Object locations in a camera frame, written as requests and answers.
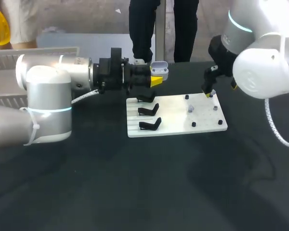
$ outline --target floor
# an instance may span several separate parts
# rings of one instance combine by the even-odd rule
[[[167,0],[166,59],[173,61],[175,0]],[[128,34],[129,0],[45,0],[42,1],[42,26],[48,31],[66,33]],[[200,0],[198,33],[193,62],[208,61],[212,36],[222,33],[231,0]]]

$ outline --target person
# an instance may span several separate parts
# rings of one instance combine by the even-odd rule
[[[0,46],[0,50],[37,48],[38,0],[0,0],[0,11],[11,33],[10,43]]]
[[[174,0],[174,61],[189,62],[197,33],[199,0]],[[154,33],[156,9],[160,0],[130,1],[130,37],[136,63],[152,61],[151,38]]]

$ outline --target white platform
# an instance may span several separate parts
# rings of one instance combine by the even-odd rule
[[[128,34],[60,34],[44,33],[38,37],[40,48],[81,47],[80,57],[91,57],[93,63],[100,58],[110,58],[111,48],[122,48],[122,57],[134,62],[132,41]],[[153,61],[155,61],[155,35],[152,37]]]
[[[152,110],[156,103],[159,103],[159,109],[155,116],[139,115],[139,107]],[[188,112],[189,104],[195,108],[192,113]],[[218,106],[217,111],[214,111],[214,106]],[[128,136],[131,138],[226,131],[228,128],[217,95],[208,99],[203,93],[191,94],[188,100],[185,95],[160,96],[152,103],[138,103],[136,98],[132,98],[126,100],[126,111]],[[162,123],[157,131],[140,130],[139,122],[154,124],[159,117]],[[219,120],[223,121],[222,125],[218,124]],[[192,122],[196,122],[196,127],[192,127]]]

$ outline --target cable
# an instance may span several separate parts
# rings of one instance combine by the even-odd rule
[[[273,133],[276,135],[276,137],[278,138],[278,140],[280,142],[282,142],[285,146],[289,147],[289,142],[284,140],[284,138],[280,135],[280,133],[278,132],[278,130],[277,130],[277,128],[273,122],[273,119],[271,116],[271,111],[270,111],[269,99],[265,99],[264,105],[265,105],[266,117],[268,118],[268,121],[269,121],[269,124],[270,124],[270,127],[271,127]]]
[[[94,96],[94,95],[98,95],[98,94],[99,94],[98,90],[90,91],[89,93],[84,94],[82,96],[79,96],[78,98],[72,100],[72,104],[77,103],[78,101],[83,100],[85,98],[88,98],[90,96]]]

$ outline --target black tabletop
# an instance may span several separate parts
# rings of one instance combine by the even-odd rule
[[[200,93],[210,65],[171,65],[157,94]],[[225,132],[128,138],[126,96],[107,92],[74,106],[68,140],[1,149],[0,231],[289,231],[289,148],[263,100],[215,89]],[[271,108],[289,140],[289,95]]]

